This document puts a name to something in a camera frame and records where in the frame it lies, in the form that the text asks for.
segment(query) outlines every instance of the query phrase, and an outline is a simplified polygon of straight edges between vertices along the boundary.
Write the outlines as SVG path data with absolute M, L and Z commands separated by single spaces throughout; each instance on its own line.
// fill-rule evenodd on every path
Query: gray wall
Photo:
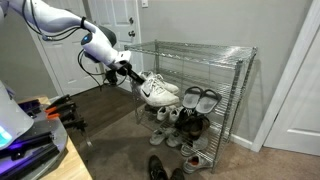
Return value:
M 57 96 L 23 18 L 9 11 L 0 33 L 0 80 L 16 92 L 15 99 Z
M 139 16 L 142 42 L 154 39 L 257 46 L 255 77 L 235 134 L 253 141 L 311 0 L 150 0 Z

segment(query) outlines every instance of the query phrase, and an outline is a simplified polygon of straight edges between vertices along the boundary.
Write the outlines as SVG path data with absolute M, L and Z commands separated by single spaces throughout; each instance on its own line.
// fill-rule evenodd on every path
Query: blue light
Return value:
M 0 126 L 0 147 L 5 146 L 11 139 L 12 136 Z

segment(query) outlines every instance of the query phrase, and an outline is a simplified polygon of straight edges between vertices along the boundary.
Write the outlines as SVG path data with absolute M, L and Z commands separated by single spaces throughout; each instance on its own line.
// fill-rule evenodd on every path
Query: shoe rack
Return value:
M 178 86 L 181 102 L 185 90 L 191 86 L 212 89 L 222 95 L 220 103 L 207 115 L 211 123 L 206 132 L 209 141 L 207 148 L 201 151 L 194 150 L 197 155 L 212 164 L 211 172 L 214 173 L 219 158 L 230 141 L 232 130 L 237 120 L 241 119 L 241 102 L 246 97 L 246 87 L 257 48 L 155 40 L 125 46 L 125 49 L 133 53 L 142 53 L 145 70 L 161 74 L 166 82 Z M 133 91 L 133 98 L 138 124 L 151 130 L 172 126 L 167 121 L 157 123 L 156 115 L 145 111 L 144 105 L 138 106 L 141 105 L 138 92 Z

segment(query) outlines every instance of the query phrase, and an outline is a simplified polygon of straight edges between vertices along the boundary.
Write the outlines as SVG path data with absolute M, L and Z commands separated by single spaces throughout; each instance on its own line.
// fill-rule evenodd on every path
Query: wooden table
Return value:
M 41 104 L 50 104 L 48 97 L 46 96 L 37 96 L 30 98 L 39 99 Z M 60 161 L 56 162 L 58 166 L 49 170 L 41 179 L 45 180 L 60 180 L 60 179 L 76 179 L 76 180 L 91 180 L 86 166 L 84 165 L 81 157 L 79 156 L 78 151 L 74 147 L 70 137 L 68 136 L 67 145 L 66 145 L 66 155 Z

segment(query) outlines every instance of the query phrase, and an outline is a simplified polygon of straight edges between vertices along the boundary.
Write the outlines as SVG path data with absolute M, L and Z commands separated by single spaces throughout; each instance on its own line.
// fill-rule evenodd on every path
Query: door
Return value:
M 67 9 L 79 16 L 86 16 L 82 0 L 45 0 L 52 7 Z M 63 94 L 74 95 L 98 84 L 78 65 L 78 53 L 82 50 L 81 40 L 87 34 L 82 29 L 62 41 L 45 42 L 39 40 L 53 69 Z M 84 68 L 92 73 L 100 73 L 99 64 L 86 57 L 82 59 Z M 102 76 L 95 76 L 102 83 Z
M 264 146 L 320 155 L 319 47 L 318 30 Z
M 89 0 L 88 4 L 94 23 L 116 34 L 117 44 L 114 46 L 116 50 L 123 51 L 124 45 L 141 42 L 136 0 Z M 143 67 L 141 53 L 132 53 L 130 63 L 134 71 L 141 71 Z M 123 77 L 118 77 L 118 83 L 122 79 Z M 128 80 L 120 87 L 131 90 Z

